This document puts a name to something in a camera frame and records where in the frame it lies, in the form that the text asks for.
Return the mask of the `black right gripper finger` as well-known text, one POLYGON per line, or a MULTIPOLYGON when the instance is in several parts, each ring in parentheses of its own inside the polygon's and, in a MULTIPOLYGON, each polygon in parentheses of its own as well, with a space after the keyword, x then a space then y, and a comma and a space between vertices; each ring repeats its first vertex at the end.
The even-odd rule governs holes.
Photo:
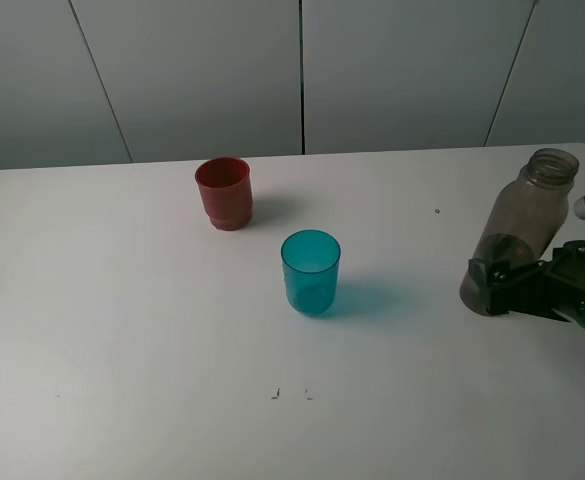
POLYGON ((470 259, 469 275, 477 286, 482 310, 488 316, 512 312, 554 316, 545 276, 549 265, 541 260, 512 268, 509 261, 488 263, 470 259))

